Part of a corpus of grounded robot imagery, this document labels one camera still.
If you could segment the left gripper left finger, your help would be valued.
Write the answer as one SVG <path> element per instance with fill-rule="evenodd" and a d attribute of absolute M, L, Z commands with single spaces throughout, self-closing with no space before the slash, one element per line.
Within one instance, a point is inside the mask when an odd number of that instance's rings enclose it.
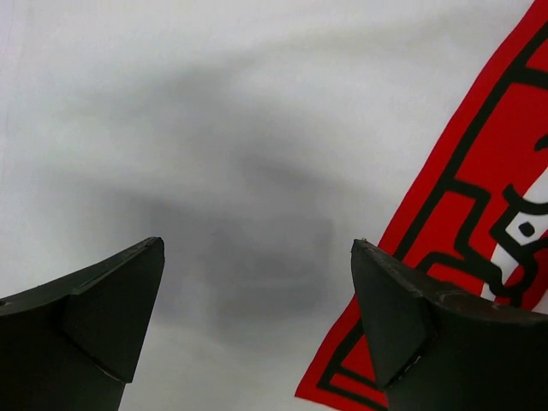
<path fill-rule="evenodd" d="M 164 271 L 150 237 L 1 299 L 3 410 L 117 410 L 136 372 Z"/>

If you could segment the white red-print t-shirt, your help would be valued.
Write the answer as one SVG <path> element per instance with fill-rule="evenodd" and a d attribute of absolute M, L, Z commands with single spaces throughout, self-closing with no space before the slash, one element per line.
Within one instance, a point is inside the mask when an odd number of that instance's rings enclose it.
<path fill-rule="evenodd" d="M 1 293 L 150 236 L 125 410 L 313 410 L 295 389 L 529 1 L 4 1 Z"/>

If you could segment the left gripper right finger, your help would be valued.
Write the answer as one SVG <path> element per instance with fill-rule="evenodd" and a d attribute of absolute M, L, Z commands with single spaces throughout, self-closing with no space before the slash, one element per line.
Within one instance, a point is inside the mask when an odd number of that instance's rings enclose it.
<path fill-rule="evenodd" d="M 546 409 L 544 314 L 472 295 L 364 240 L 353 243 L 351 271 L 389 409 Z"/>

